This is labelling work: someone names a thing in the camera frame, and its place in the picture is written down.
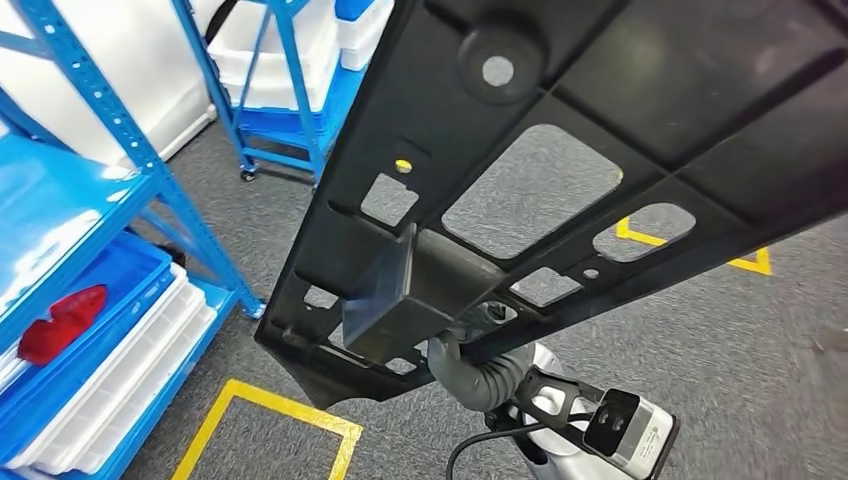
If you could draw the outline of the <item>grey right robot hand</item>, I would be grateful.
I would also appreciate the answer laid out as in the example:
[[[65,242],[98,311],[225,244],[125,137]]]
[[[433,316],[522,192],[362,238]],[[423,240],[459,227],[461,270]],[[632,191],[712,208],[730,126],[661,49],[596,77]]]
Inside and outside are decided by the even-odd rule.
[[[436,381],[464,408],[493,410],[516,392],[533,364],[535,346],[523,345],[479,364],[466,360],[450,330],[427,341],[427,363]]]

